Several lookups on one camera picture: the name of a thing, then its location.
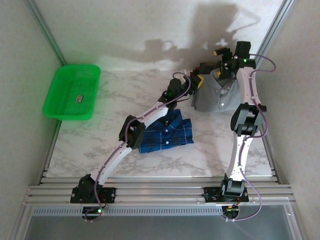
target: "green tray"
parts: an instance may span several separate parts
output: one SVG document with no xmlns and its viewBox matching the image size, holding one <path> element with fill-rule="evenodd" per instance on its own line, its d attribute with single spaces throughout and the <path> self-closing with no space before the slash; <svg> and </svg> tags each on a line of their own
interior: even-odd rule
<svg viewBox="0 0 320 240">
<path fill-rule="evenodd" d="M 43 113 L 59 120 L 88 120 L 92 117 L 101 70 L 89 64 L 60 67 L 46 96 Z"/>
</svg>

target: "plaid shirt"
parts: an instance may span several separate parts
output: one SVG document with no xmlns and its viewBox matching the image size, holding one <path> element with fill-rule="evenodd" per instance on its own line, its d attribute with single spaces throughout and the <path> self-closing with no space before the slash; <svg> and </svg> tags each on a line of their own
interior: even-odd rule
<svg viewBox="0 0 320 240">
<path fill-rule="evenodd" d="M 193 143 L 190 119 L 182 119 L 180 110 L 174 109 L 147 127 L 139 152 L 144 154 Z"/>
</svg>

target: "gray shirt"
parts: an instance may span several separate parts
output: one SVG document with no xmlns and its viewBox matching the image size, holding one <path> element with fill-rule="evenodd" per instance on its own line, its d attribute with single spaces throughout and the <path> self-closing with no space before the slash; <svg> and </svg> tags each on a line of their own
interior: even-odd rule
<svg viewBox="0 0 320 240">
<path fill-rule="evenodd" d="M 201 87 L 193 96 L 191 106 L 196 111 L 222 113 L 236 110 L 241 103 L 240 86 L 237 80 L 229 79 L 223 86 L 217 82 L 218 69 L 204 77 Z"/>
</svg>

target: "white marble tabletop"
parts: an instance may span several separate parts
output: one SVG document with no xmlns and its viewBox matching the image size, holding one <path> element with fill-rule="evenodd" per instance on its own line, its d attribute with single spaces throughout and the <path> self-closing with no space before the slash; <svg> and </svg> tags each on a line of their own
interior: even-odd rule
<svg viewBox="0 0 320 240">
<path fill-rule="evenodd" d="M 104 162 L 118 144 L 128 115 L 152 107 L 167 88 L 173 71 L 102 72 L 92 119 L 63 121 L 47 177 L 82 177 Z M 110 177 L 223 177 L 233 148 L 233 113 L 203 113 L 191 99 L 178 103 L 190 118 L 194 144 L 139 154 L 132 151 Z M 247 176 L 271 176 L 261 139 L 254 139 L 245 168 Z"/>
</svg>

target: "clothing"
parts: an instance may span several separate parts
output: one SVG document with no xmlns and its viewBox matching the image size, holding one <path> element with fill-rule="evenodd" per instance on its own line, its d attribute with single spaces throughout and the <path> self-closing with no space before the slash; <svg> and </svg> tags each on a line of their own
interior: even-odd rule
<svg viewBox="0 0 320 240">
<path fill-rule="evenodd" d="M 174 109 L 146 128 L 139 152 L 150 153 L 193 143 L 191 120 L 182 119 L 181 111 Z"/>
<path fill-rule="evenodd" d="M 204 77 L 202 86 L 194 94 L 191 106 L 196 111 L 222 113 L 236 110 L 241 103 L 240 86 L 237 80 L 229 79 L 220 86 L 215 69 L 210 74 L 200 75 Z"/>
</svg>

